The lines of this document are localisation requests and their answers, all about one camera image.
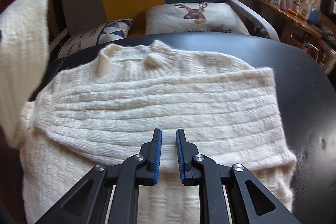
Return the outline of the white knitted sweater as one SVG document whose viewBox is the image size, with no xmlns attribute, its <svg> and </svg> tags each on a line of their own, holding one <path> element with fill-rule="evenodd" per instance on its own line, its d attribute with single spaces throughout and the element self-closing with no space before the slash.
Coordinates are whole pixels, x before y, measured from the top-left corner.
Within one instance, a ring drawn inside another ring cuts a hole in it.
<svg viewBox="0 0 336 224">
<path fill-rule="evenodd" d="M 286 144 L 274 73 L 230 55 L 110 44 L 30 101 L 49 60 L 49 0 L 1 13 L 1 128 L 19 151 L 28 223 L 97 162 L 120 164 L 162 130 L 159 182 L 139 194 L 139 223 L 198 223 L 196 187 L 178 177 L 175 133 L 222 165 L 241 163 L 292 208 L 296 158 Z"/>
</svg>

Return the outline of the blue triangle pattern pillow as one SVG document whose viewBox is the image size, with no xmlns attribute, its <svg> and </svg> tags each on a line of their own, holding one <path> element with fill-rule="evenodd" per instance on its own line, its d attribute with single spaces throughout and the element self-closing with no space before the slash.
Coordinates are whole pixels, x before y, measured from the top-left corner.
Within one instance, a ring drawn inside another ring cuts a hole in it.
<svg viewBox="0 0 336 224">
<path fill-rule="evenodd" d="M 78 51 L 99 44 L 127 38 L 133 19 L 121 19 L 104 23 L 90 31 L 70 37 L 59 51 L 58 58 L 68 57 Z"/>
</svg>

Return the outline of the wooden side table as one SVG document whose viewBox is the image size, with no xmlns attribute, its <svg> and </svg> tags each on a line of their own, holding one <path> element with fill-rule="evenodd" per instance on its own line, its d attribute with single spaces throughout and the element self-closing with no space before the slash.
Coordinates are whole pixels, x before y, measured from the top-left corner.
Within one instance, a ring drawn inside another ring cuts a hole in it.
<svg viewBox="0 0 336 224">
<path fill-rule="evenodd" d="M 335 50 L 322 40 L 315 26 L 265 0 L 252 0 L 255 11 L 267 7 L 280 17 L 276 28 L 280 42 L 297 47 L 309 54 L 328 75 L 335 68 Z"/>
</svg>

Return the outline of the white deer print pillow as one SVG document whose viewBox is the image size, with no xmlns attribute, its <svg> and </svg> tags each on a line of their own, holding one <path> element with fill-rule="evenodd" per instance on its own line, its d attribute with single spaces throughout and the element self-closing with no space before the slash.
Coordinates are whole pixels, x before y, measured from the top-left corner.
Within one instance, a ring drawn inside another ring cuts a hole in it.
<svg viewBox="0 0 336 224">
<path fill-rule="evenodd" d="M 226 3 L 173 3 L 145 11 L 145 34 L 222 32 L 249 35 L 240 17 Z"/>
</svg>

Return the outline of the blue bag on table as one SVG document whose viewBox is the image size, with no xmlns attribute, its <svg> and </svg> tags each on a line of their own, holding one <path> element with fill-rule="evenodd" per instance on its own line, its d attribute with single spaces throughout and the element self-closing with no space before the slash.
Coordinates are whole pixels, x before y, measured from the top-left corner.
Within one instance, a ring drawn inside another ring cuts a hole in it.
<svg viewBox="0 0 336 224">
<path fill-rule="evenodd" d="M 311 25 L 318 24 L 321 18 L 321 11 L 318 5 L 314 5 L 311 8 L 307 22 Z"/>
</svg>

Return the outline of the clear jar with oranges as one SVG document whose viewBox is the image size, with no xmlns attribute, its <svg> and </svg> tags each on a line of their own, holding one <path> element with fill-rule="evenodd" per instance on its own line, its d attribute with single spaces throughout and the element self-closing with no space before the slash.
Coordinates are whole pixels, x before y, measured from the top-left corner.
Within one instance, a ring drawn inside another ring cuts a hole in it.
<svg viewBox="0 0 336 224">
<path fill-rule="evenodd" d="M 293 0 L 288 1 L 287 12 L 292 14 L 293 16 L 297 16 L 299 11 L 299 4 Z"/>
</svg>

